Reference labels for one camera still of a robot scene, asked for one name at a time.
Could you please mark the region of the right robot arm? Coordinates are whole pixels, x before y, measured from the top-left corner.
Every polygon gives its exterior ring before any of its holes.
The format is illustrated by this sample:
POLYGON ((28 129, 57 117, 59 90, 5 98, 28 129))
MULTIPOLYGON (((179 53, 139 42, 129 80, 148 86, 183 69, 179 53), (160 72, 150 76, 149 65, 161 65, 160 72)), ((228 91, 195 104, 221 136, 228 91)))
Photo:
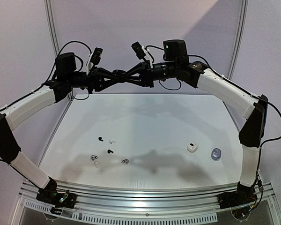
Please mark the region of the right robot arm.
POLYGON ((246 122, 239 132, 243 149, 242 170, 233 201, 243 204, 253 192, 257 181, 261 139, 264 135, 267 97, 259 97, 239 87, 215 72, 208 63, 190 62, 186 43, 181 39, 163 42, 164 62, 139 63, 127 72, 108 73, 108 85, 131 83, 141 87, 153 87, 154 81, 176 78, 181 82, 206 91, 234 108, 246 122))

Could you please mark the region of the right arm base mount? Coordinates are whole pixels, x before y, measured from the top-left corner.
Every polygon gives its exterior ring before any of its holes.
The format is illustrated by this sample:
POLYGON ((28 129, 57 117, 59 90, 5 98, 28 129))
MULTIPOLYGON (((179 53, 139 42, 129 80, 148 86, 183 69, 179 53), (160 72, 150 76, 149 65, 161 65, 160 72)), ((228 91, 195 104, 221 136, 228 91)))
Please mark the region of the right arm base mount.
POLYGON ((249 204, 257 200, 257 195, 255 193, 254 185, 247 187, 240 182, 237 184, 236 191, 223 192, 217 195, 217 201, 219 203, 220 209, 233 208, 236 206, 241 206, 249 204))

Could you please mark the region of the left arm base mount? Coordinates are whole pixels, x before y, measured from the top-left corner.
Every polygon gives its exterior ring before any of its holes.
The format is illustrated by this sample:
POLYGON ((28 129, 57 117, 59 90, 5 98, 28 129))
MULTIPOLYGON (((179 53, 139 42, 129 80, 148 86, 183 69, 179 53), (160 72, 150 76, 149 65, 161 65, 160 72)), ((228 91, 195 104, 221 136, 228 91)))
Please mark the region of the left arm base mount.
POLYGON ((60 215, 63 208, 73 209, 76 204, 78 195, 69 192, 60 193, 53 190, 40 189, 36 196, 36 199, 40 202, 53 205, 50 209, 50 213, 60 215))

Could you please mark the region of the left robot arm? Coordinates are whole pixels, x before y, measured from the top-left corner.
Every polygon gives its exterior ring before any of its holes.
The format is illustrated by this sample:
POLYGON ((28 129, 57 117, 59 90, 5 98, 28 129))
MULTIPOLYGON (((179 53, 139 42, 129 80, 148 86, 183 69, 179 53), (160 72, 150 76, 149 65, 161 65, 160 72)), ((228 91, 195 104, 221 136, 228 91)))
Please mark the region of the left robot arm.
POLYGON ((56 181, 41 171, 21 150, 13 131, 26 119, 42 109, 65 99, 73 88, 87 89, 91 94, 99 92, 117 83, 133 83, 144 86, 142 82, 146 64, 139 63, 130 70, 110 72, 97 67, 100 53, 91 54, 87 71, 77 69, 73 52, 56 57, 52 72, 53 77, 31 93, 0 109, 0 161, 12 166, 27 178, 40 191, 49 203, 57 203, 60 193, 56 190, 56 181))

